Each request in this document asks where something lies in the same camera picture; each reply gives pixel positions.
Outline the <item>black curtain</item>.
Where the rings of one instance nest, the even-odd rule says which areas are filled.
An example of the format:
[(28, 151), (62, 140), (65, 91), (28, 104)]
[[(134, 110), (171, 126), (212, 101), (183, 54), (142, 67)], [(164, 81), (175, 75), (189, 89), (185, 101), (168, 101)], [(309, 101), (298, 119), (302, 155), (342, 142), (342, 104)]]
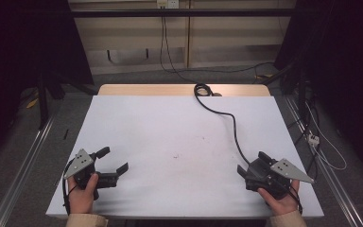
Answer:
[(39, 76), (93, 82), (70, 11), (69, 0), (0, 0), (0, 143)]
[(363, 162), (363, 0), (296, 0), (275, 67), (302, 60), (313, 88)]

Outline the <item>white power plug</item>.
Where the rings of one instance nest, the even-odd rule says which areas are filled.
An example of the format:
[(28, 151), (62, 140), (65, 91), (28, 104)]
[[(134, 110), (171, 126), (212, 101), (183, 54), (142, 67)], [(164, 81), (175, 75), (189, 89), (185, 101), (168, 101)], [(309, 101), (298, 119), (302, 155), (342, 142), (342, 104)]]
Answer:
[(310, 146), (315, 148), (320, 144), (320, 138), (315, 134), (309, 133), (307, 135), (307, 142)]

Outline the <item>white table cover sheet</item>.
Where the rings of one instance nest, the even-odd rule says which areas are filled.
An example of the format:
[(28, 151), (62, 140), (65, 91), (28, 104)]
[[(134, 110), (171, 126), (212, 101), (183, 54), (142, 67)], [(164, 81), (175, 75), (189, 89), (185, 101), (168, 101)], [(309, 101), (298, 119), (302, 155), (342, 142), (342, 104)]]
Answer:
[(129, 164), (94, 205), (115, 218), (267, 218), (237, 166), (263, 151), (303, 167), (271, 96), (96, 96), (74, 149), (105, 147), (98, 171)]

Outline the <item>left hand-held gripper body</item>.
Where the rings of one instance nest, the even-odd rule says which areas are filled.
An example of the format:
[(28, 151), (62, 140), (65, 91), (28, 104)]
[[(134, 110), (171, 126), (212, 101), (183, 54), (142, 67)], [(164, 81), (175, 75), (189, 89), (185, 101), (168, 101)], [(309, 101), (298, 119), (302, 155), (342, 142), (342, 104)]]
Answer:
[[(66, 168), (63, 179), (67, 180), (74, 177), (77, 185), (84, 189), (89, 182), (91, 175), (95, 173), (95, 161), (98, 159), (96, 152), (88, 153), (84, 148), (81, 148), (76, 154), (75, 158), (70, 162)], [(120, 176), (114, 173), (100, 173), (97, 172), (98, 183), (95, 187), (94, 199), (99, 198), (98, 189), (116, 187), (117, 181)]]

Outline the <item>black metal stand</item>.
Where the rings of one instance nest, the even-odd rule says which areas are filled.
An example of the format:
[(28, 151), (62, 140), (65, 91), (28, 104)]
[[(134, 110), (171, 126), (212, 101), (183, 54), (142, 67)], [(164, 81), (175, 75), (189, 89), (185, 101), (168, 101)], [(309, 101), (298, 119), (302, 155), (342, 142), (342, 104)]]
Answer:
[(284, 95), (292, 95), (295, 89), (298, 89), (298, 112), (299, 117), (307, 122), (307, 107), (305, 103), (306, 85), (305, 85), (306, 67), (303, 61), (294, 60), (285, 68), (265, 79), (262, 84), (269, 86), (272, 82), (278, 80), (281, 85), (281, 91)]
[(74, 79), (70, 79), (59, 73), (41, 73), (37, 77), (38, 99), (40, 101), (40, 130), (44, 128), (49, 119), (46, 92), (49, 92), (54, 99), (63, 99), (65, 96), (65, 92), (62, 88), (63, 83), (69, 84), (89, 96), (96, 96), (98, 94), (96, 89), (89, 88), (86, 85), (78, 83)]

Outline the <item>aluminium floor rail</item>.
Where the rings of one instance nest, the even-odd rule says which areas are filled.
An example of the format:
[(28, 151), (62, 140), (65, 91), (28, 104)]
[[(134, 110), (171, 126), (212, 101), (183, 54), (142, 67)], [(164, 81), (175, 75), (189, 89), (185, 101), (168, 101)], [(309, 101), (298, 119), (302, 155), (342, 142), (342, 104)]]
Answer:
[(350, 196), (343, 188), (340, 180), (336, 175), (336, 170), (328, 164), (326, 157), (324, 156), (321, 148), (315, 148), (312, 146), (311, 151), (314, 154), (317, 154), (317, 158), (319, 159), (319, 169), (321, 170), (323, 176), (326, 179), (326, 182), (331, 187), (331, 190), (337, 199), (337, 203), (339, 204), (344, 216), (349, 221), (351, 227), (363, 227), (363, 220), (359, 215), (356, 207), (354, 206), (353, 201)]
[(34, 163), (39, 156), (39, 153), (43, 147), (43, 143), (47, 135), (50, 133), (54, 121), (55, 116), (52, 115), (46, 120), (46, 122), (43, 124), (43, 127), (38, 130), (38, 133), (31, 147), (28, 149), (28, 152), (24, 161), (22, 162), (20, 169), (17, 171), (14, 180), (9, 186), (8, 191), (1, 200), (0, 227), (6, 227), (9, 216), (22, 193), (26, 180), (31, 172), (31, 168), (34, 166)]

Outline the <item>person's right hand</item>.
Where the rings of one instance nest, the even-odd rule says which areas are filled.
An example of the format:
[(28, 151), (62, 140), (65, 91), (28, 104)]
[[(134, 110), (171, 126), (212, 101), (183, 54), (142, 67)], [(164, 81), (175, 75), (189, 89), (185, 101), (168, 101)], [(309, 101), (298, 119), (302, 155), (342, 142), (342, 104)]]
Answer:
[(298, 194), (299, 188), (300, 182), (298, 180), (293, 180), (290, 188), (292, 196), (287, 195), (280, 200), (275, 200), (264, 188), (258, 188), (257, 192), (270, 206), (273, 215), (281, 216), (298, 210), (299, 204), (294, 199), (294, 196)]

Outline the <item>person's left hand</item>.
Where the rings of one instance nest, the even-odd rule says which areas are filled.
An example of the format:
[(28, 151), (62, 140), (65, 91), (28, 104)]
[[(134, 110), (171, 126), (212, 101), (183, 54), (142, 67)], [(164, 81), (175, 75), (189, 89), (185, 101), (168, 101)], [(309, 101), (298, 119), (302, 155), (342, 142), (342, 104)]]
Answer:
[(71, 214), (92, 214), (94, 204), (94, 192), (98, 182), (96, 173), (91, 175), (89, 182), (84, 189), (81, 189), (75, 179), (70, 177), (68, 180), (69, 186), (69, 203)]

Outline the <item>wooden table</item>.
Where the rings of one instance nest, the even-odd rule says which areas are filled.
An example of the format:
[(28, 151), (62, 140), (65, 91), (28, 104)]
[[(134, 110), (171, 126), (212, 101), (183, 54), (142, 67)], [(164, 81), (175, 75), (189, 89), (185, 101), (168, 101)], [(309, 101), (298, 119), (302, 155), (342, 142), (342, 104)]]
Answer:
[[(104, 84), (100, 96), (192, 96), (194, 84)], [(222, 96), (270, 96), (268, 87), (261, 84), (209, 84), (214, 93)]]

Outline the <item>black horizontal metal bar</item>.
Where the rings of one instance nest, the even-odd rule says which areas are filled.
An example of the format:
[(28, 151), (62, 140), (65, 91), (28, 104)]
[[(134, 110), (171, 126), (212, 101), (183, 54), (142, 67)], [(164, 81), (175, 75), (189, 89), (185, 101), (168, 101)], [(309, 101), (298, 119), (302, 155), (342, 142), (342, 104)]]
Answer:
[(75, 18), (105, 17), (289, 17), (295, 9), (103, 9), (72, 10)]

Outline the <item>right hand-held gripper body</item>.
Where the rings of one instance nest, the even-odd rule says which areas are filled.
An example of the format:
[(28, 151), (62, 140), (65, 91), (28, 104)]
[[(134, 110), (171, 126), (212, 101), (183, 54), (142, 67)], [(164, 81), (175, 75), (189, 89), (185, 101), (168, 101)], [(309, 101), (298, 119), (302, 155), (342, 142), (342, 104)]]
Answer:
[(245, 171), (247, 190), (257, 191), (263, 188), (276, 200), (284, 198), (290, 192), (292, 180), (305, 183), (315, 182), (286, 158), (280, 161), (257, 158)]

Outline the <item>white wall socket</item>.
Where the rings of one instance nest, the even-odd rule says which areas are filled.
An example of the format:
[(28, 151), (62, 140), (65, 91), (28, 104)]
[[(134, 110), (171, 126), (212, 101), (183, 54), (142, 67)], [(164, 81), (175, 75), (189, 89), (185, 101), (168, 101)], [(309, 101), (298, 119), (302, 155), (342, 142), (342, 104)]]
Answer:
[(156, 0), (158, 9), (178, 9), (180, 7), (179, 0)]

